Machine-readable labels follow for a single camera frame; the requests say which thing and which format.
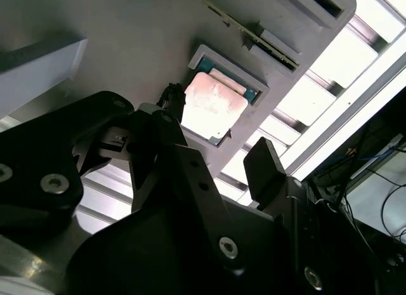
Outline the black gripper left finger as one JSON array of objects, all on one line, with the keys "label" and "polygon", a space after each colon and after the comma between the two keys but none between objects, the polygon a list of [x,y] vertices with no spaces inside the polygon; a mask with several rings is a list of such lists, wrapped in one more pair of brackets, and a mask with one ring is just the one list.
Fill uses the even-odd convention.
[{"label": "black gripper left finger", "polygon": [[81,178],[112,159],[129,162],[134,213],[172,204],[189,212],[211,259],[244,271],[237,232],[198,150],[172,112],[136,110],[101,91],[1,134],[1,230],[35,239],[63,230]]}]

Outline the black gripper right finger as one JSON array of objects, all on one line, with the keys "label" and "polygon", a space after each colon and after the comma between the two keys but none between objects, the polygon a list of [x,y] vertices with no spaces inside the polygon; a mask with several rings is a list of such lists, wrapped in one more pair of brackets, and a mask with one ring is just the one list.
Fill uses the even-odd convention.
[{"label": "black gripper right finger", "polygon": [[244,159],[253,201],[273,219],[273,260],[281,294],[323,294],[321,245],[314,204],[288,176],[270,140],[260,138]]}]

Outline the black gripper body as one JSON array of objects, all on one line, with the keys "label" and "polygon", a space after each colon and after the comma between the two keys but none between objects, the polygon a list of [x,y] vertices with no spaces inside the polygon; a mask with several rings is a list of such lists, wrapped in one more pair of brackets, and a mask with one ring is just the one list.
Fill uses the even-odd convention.
[{"label": "black gripper body", "polygon": [[88,238],[67,267],[67,294],[278,294],[281,267],[272,219],[229,199],[225,206],[244,258],[239,276],[211,259],[187,210],[166,204]]}]

